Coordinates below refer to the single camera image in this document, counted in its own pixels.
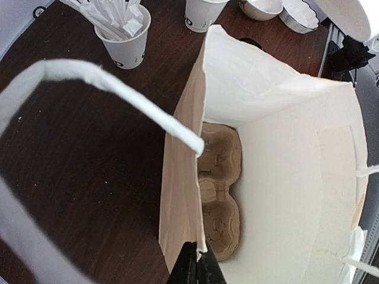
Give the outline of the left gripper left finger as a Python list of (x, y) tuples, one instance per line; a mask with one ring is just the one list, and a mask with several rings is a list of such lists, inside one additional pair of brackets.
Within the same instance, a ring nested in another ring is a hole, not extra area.
[(185, 242), (168, 278), (167, 284), (197, 283), (197, 243)]

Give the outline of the brown paper bag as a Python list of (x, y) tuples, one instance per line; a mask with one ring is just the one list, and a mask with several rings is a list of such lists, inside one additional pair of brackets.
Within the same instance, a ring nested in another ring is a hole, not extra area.
[(361, 108), (349, 82), (295, 71), (212, 25), (173, 115), (99, 66), (41, 60), (1, 92), (1, 129), (42, 81), (80, 79), (114, 93), (166, 131), (159, 244), (174, 268), (187, 241), (205, 259), (197, 160), (206, 123), (237, 130), (242, 246), (221, 269), (230, 283), (351, 283), (361, 269), (359, 227), (368, 177)]

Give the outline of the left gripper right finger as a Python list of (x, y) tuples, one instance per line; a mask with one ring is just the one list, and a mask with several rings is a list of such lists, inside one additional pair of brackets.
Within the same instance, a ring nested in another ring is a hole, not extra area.
[(201, 253), (197, 263), (198, 284), (226, 284), (219, 263), (210, 244), (207, 244), (207, 252)]

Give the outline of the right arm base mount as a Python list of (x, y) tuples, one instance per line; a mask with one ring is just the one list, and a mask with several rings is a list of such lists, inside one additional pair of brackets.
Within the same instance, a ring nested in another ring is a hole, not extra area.
[(343, 47), (339, 47), (334, 41), (329, 43), (327, 65), (332, 73), (345, 73), (353, 69), (365, 67), (369, 60), (376, 55), (370, 53), (370, 49), (362, 42), (345, 36), (342, 40)]

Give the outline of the cardboard cup carrier tray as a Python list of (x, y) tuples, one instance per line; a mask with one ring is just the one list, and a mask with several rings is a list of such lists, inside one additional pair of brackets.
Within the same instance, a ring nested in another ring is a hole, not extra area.
[(205, 238), (222, 262), (239, 245), (239, 207), (230, 187), (241, 174), (242, 146), (237, 131), (221, 124), (204, 123), (201, 138), (205, 149), (198, 159), (198, 183)]

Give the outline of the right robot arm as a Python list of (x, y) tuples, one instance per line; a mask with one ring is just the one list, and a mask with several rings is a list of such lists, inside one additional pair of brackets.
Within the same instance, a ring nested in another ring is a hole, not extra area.
[(345, 35), (357, 41), (378, 35), (378, 0), (318, 0), (316, 4)]

